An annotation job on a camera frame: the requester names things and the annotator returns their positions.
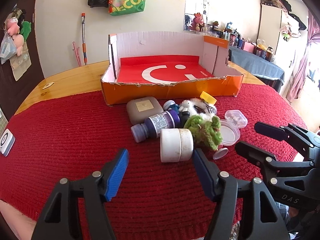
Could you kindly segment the clear round container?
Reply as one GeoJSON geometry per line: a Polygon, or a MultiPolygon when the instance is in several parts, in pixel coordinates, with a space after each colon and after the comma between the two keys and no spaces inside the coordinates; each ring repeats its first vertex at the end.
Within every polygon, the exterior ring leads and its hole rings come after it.
{"type": "Polygon", "coordinates": [[[223,146],[232,146],[240,139],[240,130],[235,124],[227,121],[220,120],[220,133],[222,136],[221,144],[223,146]]]}

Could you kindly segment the white wardrobe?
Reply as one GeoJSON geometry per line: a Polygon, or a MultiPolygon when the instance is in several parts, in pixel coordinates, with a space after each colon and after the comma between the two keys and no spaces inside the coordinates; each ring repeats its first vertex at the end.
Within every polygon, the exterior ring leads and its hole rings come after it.
{"type": "Polygon", "coordinates": [[[299,22],[282,9],[261,5],[258,38],[273,48],[274,64],[284,71],[280,94],[287,92],[287,87],[303,57],[307,30],[299,30],[299,22]]]}

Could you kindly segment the yellow bottle cap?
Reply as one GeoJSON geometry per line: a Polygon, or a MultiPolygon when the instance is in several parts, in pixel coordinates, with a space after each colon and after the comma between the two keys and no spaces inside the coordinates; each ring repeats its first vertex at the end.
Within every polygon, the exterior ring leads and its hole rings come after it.
{"type": "Polygon", "coordinates": [[[203,91],[200,95],[200,98],[208,104],[215,105],[217,100],[207,92],[203,91]]]}

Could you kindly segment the blonde girl figurine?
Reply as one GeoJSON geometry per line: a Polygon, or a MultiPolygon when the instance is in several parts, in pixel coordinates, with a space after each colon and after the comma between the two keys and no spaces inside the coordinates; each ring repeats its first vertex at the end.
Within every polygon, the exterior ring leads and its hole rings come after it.
{"type": "Polygon", "coordinates": [[[223,145],[219,145],[217,151],[213,154],[213,160],[218,160],[223,158],[228,153],[228,148],[224,147],[223,145]]]}

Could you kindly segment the red knitted table cloth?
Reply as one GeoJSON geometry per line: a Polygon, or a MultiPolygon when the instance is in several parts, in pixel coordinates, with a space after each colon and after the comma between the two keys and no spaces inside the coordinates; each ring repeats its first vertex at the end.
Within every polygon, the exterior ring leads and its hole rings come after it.
{"type": "Polygon", "coordinates": [[[126,106],[107,106],[100,91],[34,104],[8,123],[16,140],[1,157],[1,200],[37,220],[61,178],[85,178],[126,148],[129,165],[105,205],[116,238],[204,236],[215,205],[192,161],[161,162],[159,140],[137,143],[130,128],[126,106]]]}

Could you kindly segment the pink plastic hanger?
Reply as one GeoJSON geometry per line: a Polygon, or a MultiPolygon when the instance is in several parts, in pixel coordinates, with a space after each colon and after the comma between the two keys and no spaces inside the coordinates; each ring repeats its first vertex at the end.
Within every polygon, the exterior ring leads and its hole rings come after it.
{"type": "Polygon", "coordinates": [[[76,62],[78,64],[78,66],[81,67],[81,59],[80,59],[80,54],[79,54],[80,47],[77,46],[74,41],[72,42],[72,45],[73,45],[73,51],[75,54],[76,62]]]}

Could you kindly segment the dark covered side table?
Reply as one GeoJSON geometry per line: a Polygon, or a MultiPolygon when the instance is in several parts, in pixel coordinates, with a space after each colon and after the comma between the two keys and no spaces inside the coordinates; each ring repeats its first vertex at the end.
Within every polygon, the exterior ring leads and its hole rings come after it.
{"type": "Polygon", "coordinates": [[[229,60],[280,92],[284,71],[274,63],[236,47],[229,47],[229,60]]]}

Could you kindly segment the white fluffy plush toy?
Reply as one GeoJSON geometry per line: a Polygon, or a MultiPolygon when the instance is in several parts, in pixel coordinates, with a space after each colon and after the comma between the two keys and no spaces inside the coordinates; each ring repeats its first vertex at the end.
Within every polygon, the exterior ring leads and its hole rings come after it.
{"type": "Polygon", "coordinates": [[[190,116],[198,115],[203,120],[210,121],[213,116],[216,116],[217,109],[214,105],[205,102],[202,99],[192,98],[190,100],[183,100],[178,109],[180,113],[189,112],[190,116]]]}

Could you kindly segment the purple plastic bottle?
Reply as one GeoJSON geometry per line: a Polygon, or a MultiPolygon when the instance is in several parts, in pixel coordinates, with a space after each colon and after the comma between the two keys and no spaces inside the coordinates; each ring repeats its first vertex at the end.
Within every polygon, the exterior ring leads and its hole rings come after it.
{"type": "Polygon", "coordinates": [[[179,128],[180,124],[180,117],[171,109],[146,118],[142,124],[132,126],[131,133],[135,142],[139,143],[148,138],[159,138],[162,129],[179,128]]]}

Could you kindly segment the pink curtain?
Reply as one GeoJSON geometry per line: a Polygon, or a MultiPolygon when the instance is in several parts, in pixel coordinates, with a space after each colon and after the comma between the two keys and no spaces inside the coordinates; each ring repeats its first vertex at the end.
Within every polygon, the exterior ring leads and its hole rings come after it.
{"type": "Polygon", "coordinates": [[[316,21],[313,14],[309,11],[308,15],[308,41],[306,44],[304,55],[299,63],[298,70],[293,77],[293,83],[290,86],[290,90],[286,95],[286,99],[289,102],[292,102],[295,99],[298,99],[300,93],[304,87],[306,80],[306,67],[309,56],[311,55],[311,45],[319,44],[319,24],[316,21]]]}

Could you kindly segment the small blue black figurine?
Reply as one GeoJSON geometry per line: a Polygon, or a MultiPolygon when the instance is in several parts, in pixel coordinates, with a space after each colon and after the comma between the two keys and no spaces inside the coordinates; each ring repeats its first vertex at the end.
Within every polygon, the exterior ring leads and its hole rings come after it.
{"type": "Polygon", "coordinates": [[[180,128],[183,128],[185,126],[185,123],[190,118],[190,112],[189,111],[179,111],[180,106],[174,101],[174,100],[168,100],[164,103],[163,109],[165,111],[167,110],[174,110],[180,119],[180,128]]]}

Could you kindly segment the orange white cardboard box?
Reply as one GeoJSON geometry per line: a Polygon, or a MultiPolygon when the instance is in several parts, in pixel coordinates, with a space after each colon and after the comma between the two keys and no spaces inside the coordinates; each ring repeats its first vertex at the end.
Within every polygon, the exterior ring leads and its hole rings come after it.
{"type": "Polygon", "coordinates": [[[237,96],[244,75],[228,64],[229,43],[191,32],[143,31],[108,37],[101,78],[107,105],[156,99],[237,96]]]}

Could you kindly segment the pink rabbit plush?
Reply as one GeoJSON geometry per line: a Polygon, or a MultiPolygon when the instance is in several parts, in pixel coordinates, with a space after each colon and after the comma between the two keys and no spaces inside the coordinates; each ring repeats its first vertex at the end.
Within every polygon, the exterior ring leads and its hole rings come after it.
{"type": "Polygon", "coordinates": [[[200,12],[194,14],[193,22],[190,26],[190,30],[202,31],[204,27],[204,19],[200,12]]]}

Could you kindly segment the green plush on door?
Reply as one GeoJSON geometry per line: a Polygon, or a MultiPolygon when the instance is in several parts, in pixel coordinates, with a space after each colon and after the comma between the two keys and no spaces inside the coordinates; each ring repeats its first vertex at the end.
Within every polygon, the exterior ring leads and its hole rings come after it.
{"type": "Polygon", "coordinates": [[[31,33],[31,22],[23,21],[22,27],[20,29],[20,34],[23,36],[24,41],[27,40],[30,33],[31,33]]]}

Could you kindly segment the small wooden tag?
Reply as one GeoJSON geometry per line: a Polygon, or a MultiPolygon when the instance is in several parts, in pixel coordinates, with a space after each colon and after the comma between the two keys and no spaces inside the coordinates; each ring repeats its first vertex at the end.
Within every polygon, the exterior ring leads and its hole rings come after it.
{"type": "Polygon", "coordinates": [[[42,87],[42,89],[43,89],[43,90],[44,90],[44,89],[47,89],[47,88],[51,87],[53,84],[54,84],[54,82],[47,83],[47,84],[45,84],[45,85],[42,87]]]}

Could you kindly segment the green fuzzy plush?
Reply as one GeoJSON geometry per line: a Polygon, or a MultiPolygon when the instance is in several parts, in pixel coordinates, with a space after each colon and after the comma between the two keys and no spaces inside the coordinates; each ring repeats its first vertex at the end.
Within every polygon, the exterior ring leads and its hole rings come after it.
{"type": "Polygon", "coordinates": [[[202,116],[193,115],[186,121],[183,128],[191,132],[196,145],[204,145],[212,151],[217,151],[222,144],[221,121],[218,116],[204,120],[202,116]]]}

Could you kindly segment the grey square case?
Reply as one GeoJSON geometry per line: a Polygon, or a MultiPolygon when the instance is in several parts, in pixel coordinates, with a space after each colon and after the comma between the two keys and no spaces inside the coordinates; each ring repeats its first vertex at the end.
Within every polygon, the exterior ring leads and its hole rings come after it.
{"type": "Polygon", "coordinates": [[[141,124],[146,118],[164,111],[158,100],[153,96],[129,101],[126,110],[132,125],[141,124]]]}

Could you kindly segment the pink plush toys hanging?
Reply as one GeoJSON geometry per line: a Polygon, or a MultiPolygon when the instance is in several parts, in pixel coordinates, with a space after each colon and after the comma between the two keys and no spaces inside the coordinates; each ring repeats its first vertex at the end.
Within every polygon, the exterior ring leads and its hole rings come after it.
{"type": "Polygon", "coordinates": [[[24,37],[20,34],[20,27],[18,26],[18,19],[12,17],[7,20],[7,33],[13,39],[16,46],[17,56],[21,56],[23,53],[24,37]]]}

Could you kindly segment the dark brown door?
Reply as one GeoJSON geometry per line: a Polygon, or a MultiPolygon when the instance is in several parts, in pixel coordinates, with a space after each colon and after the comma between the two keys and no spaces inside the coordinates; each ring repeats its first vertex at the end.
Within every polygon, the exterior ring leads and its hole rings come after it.
{"type": "Polygon", "coordinates": [[[20,56],[13,55],[1,64],[1,110],[9,120],[31,91],[44,79],[35,35],[36,0],[6,0],[1,2],[1,39],[7,31],[7,21],[13,17],[19,25],[29,22],[30,33],[20,56]]]}

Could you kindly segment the clear square small box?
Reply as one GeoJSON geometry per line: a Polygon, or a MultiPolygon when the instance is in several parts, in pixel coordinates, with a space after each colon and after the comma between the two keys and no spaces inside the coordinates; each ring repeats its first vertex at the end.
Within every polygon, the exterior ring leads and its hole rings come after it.
{"type": "Polygon", "coordinates": [[[244,128],[248,124],[247,118],[240,110],[228,110],[225,112],[225,119],[233,123],[237,128],[244,128]]]}

